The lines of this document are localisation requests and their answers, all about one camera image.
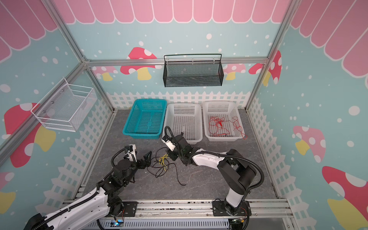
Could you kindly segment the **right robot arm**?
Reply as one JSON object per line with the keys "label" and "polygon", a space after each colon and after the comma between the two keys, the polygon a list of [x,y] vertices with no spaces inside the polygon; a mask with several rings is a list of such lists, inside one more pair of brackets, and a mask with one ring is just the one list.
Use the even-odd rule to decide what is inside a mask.
{"label": "right robot arm", "polygon": [[183,132],[175,136],[169,126],[165,126],[163,131],[162,141],[168,147],[168,155],[172,160],[179,158],[186,166],[206,166],[221,173],[229,186],[222,206],[231,216],[244,210],[244,198],[263,184],[265,175],[262,169],[238,151],[230,149],[220,153],[192,147],[184,138]]}

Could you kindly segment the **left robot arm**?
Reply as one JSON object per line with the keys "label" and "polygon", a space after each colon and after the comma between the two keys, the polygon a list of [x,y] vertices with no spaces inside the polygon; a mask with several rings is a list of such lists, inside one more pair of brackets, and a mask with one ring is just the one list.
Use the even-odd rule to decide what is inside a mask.
{"label": "left robot arm", "polygon": [[119,195],[130,183],[135,183],[137,170],[145,169],[151,165],[152,152],[149,151],[143,159],[137,160],[135,152],[128,152],[114,164],[115,154],[111,159],[112,170],[99,182],[95,189],[81,197],[65,208],[42,216],[34,215],[27,222],[26,230],[81,230],[88,224],[106,216],[117,217],[126,209]]}

